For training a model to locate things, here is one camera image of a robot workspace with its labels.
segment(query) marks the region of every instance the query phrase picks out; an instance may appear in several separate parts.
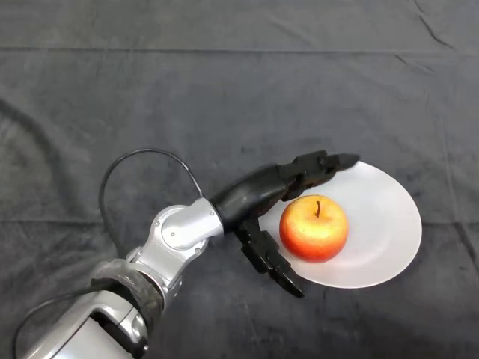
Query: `plate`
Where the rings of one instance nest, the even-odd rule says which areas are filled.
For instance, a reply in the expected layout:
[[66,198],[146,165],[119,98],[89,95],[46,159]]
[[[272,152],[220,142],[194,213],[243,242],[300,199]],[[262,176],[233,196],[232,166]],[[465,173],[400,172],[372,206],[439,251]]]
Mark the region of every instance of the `plate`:
[[260,218],[261,229],[273,236],[301,277],[325,286],[364,288],[392,279],[414,259],[421,244],[421,216],[406,189],[388,174],[358,162],[302,196],[312,194],[339,204],[350,226],[343,250],[327,262],[308,263],[282,245],[279,221],[291,201],[278,202]]

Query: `wire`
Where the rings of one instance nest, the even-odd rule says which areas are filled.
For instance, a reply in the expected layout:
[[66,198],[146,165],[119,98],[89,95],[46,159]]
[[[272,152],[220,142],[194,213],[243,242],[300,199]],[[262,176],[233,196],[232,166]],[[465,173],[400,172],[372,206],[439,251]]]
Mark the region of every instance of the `wire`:
[[118,252],[118,255],[120,258],[125,258],[126,255],[127,255],[127,251],[126,249],[124,248],[124,246],[120,243],[120,241],[118,240],[118,236],[115,232],[115,230],[113,229],[113,226],[112,224],[110,223],[109,219],[108,219],[108,216],[106,214],[106,208],[105,208],[105,187],[106,187],[106,184],[108,182],[108,179],[110,177],[110,174],[112,174],[112,171],[122,162],[124,161],[125,159],[131,157],[131,156],[134,156],[134,155],[138,155],[139,153],[160,153],[162,155],[166,155],[168,157],[171,157],[172,159],[174,159],[175,161],[179,162],[186,170],[186,172],[188,172],[188,175],[190,176],[190,178],[192,179],[193,181],[193,184],[195,185],[197,191],[198,191],[198,194],[200,195],[200,197],[203,197],[203,192],[201,191],[201,188],[198,184],[198,181],[196,180],[195,176],[193,175],[192,173],[192,170],[188,167],[188,165],[178,156],[176,156],[174,153],[171,153],[171,152],[168,152],[166,150],[161,150],[161,149],[158,149],[158,148],[141,148],[139,150],[133,150],[131,152],[128,152],[128,153],[125,153],[124,155],[122,155],[121,157],[118,157],[109,167],[108,169],[106,170],[105,174],[103,175],[103,178],[102,178],[102,182],[100,184],[100,191],[98,193],[98,204],[99,204],[99,207],[100,207],[100,214],[102,216],[102,219],[103,219],[103,224],[105,225],[105,229],[106,229],[106,232],[108,233],[108,235],[110,236],[110,239],[112,240],[113,244],[115,245],[116,247],[116,250]]
[[74,299],[80,295],[88,294],[88,293],[93,293],[93,292],[98,292],[100,290],[106,289],[108,284],[103,283],[103,284],[98,284],[96,286],[91,286],[89,288],[82,288],[82,289],[77,289],[73,292],[59,295],[58,297],[49,299],[48,301],[44,301],[34,307],[33,309],[30,309],[28,313],[23,317],[22,321],[16,327],[16,330],[13,334],[12,342],[11,342],[11,354],[13,359],[18,359],[18,343],[19,343],[19,335],[20,331],[22,328],[25,326],[25,324],[30,320],[32,316],[34,316],[36,313],[38,313],[40,310],[43,308],[49,307],[53,304],[57,304],[59,301],[67,301],[69,299]]
[[[100,214],[102,216],[103,224],[105,225],[106,232],[108,233],[108,235],[110,236],[110,239],[112,240],[113,244],[115,245],[119,257],[122,257],[122,258],[126,257],[127,252],[126,252],[126,249],[123,247],[123,245],[118,240],[118,237],[115,233],[115,230],[113,229],[113,226],[110,223],[110,221],[108,219],[108,216],[106,214],[105,188],[106,188],[106,184],[107,184],[108,179],[109,179],[110,175],[112,174],[113,170],[122,161],[124,161],[125,159],[127,159],[131,156],[138,155],[139,153],[147,153],[147,152],[149,152],[149,153],[160,153],[162,155],[166,155],[168,157],[171,157],[175,161],[179,162],[185,168],[186,172],[188,172],[188,175],[192,179],[193,184],[195,185],[200,197],[203,197],[203,192],[201,191],[201,188],[200,188],[200,186],[198,184],[198,181],[196,180],[195,176],[193,175],[192,170],[188,167],[188,165],[180,157],[176,156],[174,153],[168,152],[166,150],[161,150],[161,149],[158,149],[158,148],[141,148],[139,150],[133,150],[131,152],[125,153],[121,157],[118,157],[117,159],[115,159],[113,161],[113,163],[111,165],[109,165],[108,169],[106,170],[105,174],[103,175],[102,182],[100,184],[100,190],[99,190],[99,193],[98,193],[98,204],[100,206]],[[13,359],[18,358],[17,348],[18,348],[20,331],[25,326],[25,324],[30,320],[30,318],[32,316],[34,316],[38,311],[42,310],[43,308],[49,307],[53,304],[57,304],[59,301],[67,301],[69,299],[76,298],[80,295],[84,295],[84,294],[88,294],[88,293],[92,293],[92,292],[98,292],[98,291],[104,290],[104,289],[106,289],[105,284],[92,286],[90,288],[78,289],[76,291],[73,291],[73,292],[70,292],[70,293],[67,293],[67,294],[59,295],[58,297],[49,299],[48,301],[44,301],[43,303],[40,303],[39,305],[37,305],[33,309],[29,310],[29,312],[25,315],[25,317],[19,323],[18,327],[16,328],[16,330],[13,334],[13,338],[12,338],[12,342],[11,342],[12,358]]]

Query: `apple stem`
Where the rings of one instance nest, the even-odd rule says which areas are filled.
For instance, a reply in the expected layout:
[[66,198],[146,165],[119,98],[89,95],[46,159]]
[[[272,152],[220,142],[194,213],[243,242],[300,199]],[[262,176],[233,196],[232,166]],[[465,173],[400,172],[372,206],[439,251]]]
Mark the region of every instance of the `apple stem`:
[[316,201],[316,203],[317,203],[316,216],[319,218],[320,217],[320,211],[321,211],[321,203],[318,200]]

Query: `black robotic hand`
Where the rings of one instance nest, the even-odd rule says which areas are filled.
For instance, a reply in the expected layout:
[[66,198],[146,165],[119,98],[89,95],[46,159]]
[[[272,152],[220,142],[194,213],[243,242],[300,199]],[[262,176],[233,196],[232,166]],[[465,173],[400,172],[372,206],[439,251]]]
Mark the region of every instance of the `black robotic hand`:
[[329,181],[338,171],[351,168],[359,156],[328,156],[324,150],[296,157],[286,165],[260,168],[214,196],[210,202],[222,219],[225,232],[233,231],[242,252],[256,270],[269,276],[296,297],[304,296],[300,279],[278,252],[271,235],[260,229],[258,218],[279,200],[299,197],[304,190]]

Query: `robotic arm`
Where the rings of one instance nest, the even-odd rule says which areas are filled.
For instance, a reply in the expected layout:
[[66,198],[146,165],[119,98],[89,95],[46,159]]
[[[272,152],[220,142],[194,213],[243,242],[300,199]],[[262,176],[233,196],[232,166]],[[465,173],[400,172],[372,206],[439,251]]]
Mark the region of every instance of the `robotic arm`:
[[296,297],[304,296],[299,277],[260,229],[258,218],[279,200],[292,200],[311,187],[352,167],[359,157],[328,156],[318,151],[286,165],[268,165],[228,186],[210,200],[170,206],[153,220],[148,240],[126,259],[100,263],[92,286],[103,290],[83,295],[24,358],[140,358],[162,312],[182,286],[184,268],[213,237],[234,232],[242,252],[260,273]]

